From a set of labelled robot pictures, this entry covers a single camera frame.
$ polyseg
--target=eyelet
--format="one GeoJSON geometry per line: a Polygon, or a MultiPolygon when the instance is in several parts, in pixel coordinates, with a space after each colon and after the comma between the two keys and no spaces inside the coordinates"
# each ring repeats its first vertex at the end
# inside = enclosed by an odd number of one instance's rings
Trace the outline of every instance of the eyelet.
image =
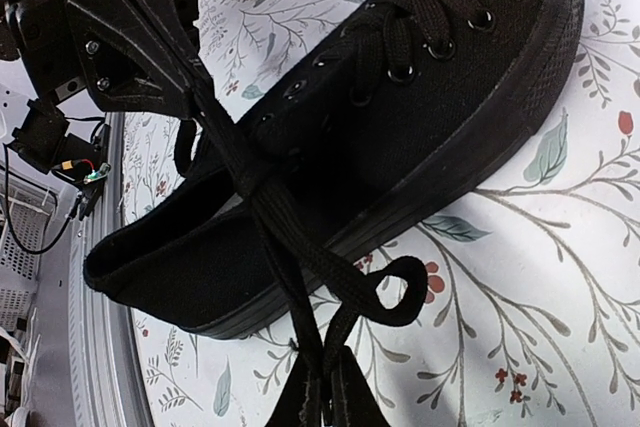
{"type": "Polygon", "coordinates": [[[340,59],[341,57],[335,53],[323,52],[322,54],[319,54],[315,59],[313,59],[311,65],[320,69],[322,67],[326,67],[330,62],[336,62],[340,59]]]}
{"type": "Polygon", "coordinates": [[[356,95],[356,91],[354,88],[351,88],[351,90],[349,91],[349,100],[356,107],[366,107],[371,103],[371,99],[372,99],[371,94],[367,95],[364,98],[359,99],[358,96],[356,95]]]}
{"type": "Polygon", "coordinates": [[[488,10],[481,12],[477,20],[477,22],[469,20],[467,23],[469,24],[469,27],[473,30],[477,30],[478,32],[491,32],[496,25],[495,16],[488,10]]]}
{"type": "Polygon", "coordinates": [[[396,75],[391,70],[387,71],[387,75],[391,82],[400,85],[410,84],[416,76],[415,70],[413,70],[413,66],[409,66],[409,69],[403,75],[396,75]]]}
{"type": "Polygon", "coordinates": [[[293,97],[298,94],[302,89],[307,86],[306,80],[298,80],[295,84],[291,85],[283,94],[283,97],[287,100],[292,100],[293,97]]]}
{"type": "Polygon", "coordinates": [[[441,62],[446,62],[447,60],[453,59],[453,56],[456,54],[456,44],[453,40],[449,41],[449,45],[447,45],[447,50],[444,52],[436,51],[432,46],[428,46],[429,54],[436,60],[441,62]]]}

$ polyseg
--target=red wire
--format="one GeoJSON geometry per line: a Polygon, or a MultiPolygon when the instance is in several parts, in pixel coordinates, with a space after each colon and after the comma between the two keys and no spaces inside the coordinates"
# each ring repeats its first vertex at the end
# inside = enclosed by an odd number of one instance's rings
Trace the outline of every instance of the red wire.
{"type": "Polygon", "coordinates": [[[89,164],[91,166],[91,172],[95,172],[96,168],[93,166],[93,162],[89,159],[82,159],[80,162],[84,162],[85,164],[89,164]]]}

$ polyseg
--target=black canvas shoe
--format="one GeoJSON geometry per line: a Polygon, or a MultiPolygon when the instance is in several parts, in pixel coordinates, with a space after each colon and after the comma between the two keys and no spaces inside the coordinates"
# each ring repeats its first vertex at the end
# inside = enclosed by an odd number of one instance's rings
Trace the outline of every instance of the black canvas shoe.
{"type": "MultiPolygon", "coordinates": [[[[285,171],[306,226],[354,261],[469,192],[538,130],[582,15],[583,0],[368,0],[239,126],[285,171]]],[[[286,302],[246,203],[221,211],[234,192],[204,138],[187,181],[96,247],[87,281],[190,332],[267,325],[286,302]]]]}
{"type": "MultiPolygon", "coordinates": [[[[402,258],[364,276],[348,261],[472,190],[539,129],[571,70],[583,8],[367,0],[237,127],[198,84],[209,136],[191,167],[199,173],[101,242],[87,282],[216,338],[248,335],[288,308],[299,356],[269,425],[301,415],[304,425],[321,415],[386,425],[343,344],[359,315],[412,322],[424,268],[402,258]],[[389,310],[375,293],[388,275],[408,284],[389,310]],[[342,301],[324,345],[306,295],[320,283],[342,301]]],[[[183,170],[189,137],[178,145],[183,170]]]]}

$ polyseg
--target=plant branch print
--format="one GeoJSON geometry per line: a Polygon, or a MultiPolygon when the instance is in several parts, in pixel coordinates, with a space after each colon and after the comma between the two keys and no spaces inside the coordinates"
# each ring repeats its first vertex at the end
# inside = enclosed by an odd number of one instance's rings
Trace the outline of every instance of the plant branch print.
{"type": "MultiPolygon", "coordinates": [[[[363,2],[200,0],[201,56],[231,117],[363,2]]],[[[390,425],[637,424],[637,5],[586,0],[569,83],[540,131],[484,184],[355,262],[367,274],[413,256],[428,275],[416,322],[396,329],[360,318],[347,342],[390,425]]],[[[177,129],[171,119],[127,114],[119,207],[127,223],[182,182],[177,129]]],[[[405,290],[387,277],[377,292],[391,308],[405,290]]],[[[324,334],[340,302],[324,287],[310,301],[324,334]]],[[[288,315],[228,341],[132,315],[154,425],[264,426],[298,355],[288,315]]]]}
{"type": "Polygon", "coordinates": [[[582,87],[589,91],[591,99],[600,99],[602,108],[612,100],[611,80],[614,76],[628,79],[628,85],[640,99],[640,69],[636,67],[640,58],[640,22],[620,15],[622,4],[607,0],[600,4],[601,18],[585,25],[576,64],[580,66],[578,76],[582,87]],[[604,53],[604,46],[626,48],[627,55],[613,57],[604,53]]]}

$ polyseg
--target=metal rack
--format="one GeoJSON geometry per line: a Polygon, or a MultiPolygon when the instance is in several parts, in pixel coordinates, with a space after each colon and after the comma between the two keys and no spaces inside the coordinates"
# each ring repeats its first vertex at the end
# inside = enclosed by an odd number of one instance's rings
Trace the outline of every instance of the metal rack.
{"type": "MultiPolygon", "coordinates": [[[[11,181],[9,209],[16,234],[29,249],[39,249],[53,213],[45,194],[11,181]]],[[[4,192],[4,183],[0,183],[4,192]]],[[[0,215],[0,327],[12,332],[18,318],[26,318],[38,288],[40,258],[23,252],[0,215]]]]}

